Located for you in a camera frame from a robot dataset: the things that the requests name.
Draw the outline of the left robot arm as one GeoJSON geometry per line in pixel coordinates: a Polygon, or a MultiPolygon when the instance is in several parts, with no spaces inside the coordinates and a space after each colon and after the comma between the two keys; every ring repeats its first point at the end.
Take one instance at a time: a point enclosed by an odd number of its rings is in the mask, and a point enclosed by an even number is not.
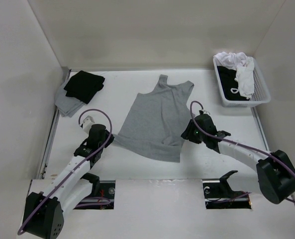
{"type": "Polygon", "coordinates": [[[29,233],[41,239],[55,239],[63,229],[65,217],[85,198],[99,194],[96,177],[89,173],[113,135],[103,124],[83,127],[88,137],[57,178],[43,191],[31,192],[25,201],[22,225],[18,235],[29,233]]]}

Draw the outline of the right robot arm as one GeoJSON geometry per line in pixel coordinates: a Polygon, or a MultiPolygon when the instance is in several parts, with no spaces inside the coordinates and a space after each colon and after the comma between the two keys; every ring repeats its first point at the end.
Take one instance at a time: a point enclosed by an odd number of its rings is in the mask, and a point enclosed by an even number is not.
{"type": "Polygon", "coordinates": [[[231,134],[217,130],[212,118],[202,114],[191,119],[181,137],[247,165],[257,173],[257,186],[244,191],[262,194],[269,202],[279,204],[295,192],[295,168],[288,155],[277,150],[267,152],[233,141],[231,134]]]}

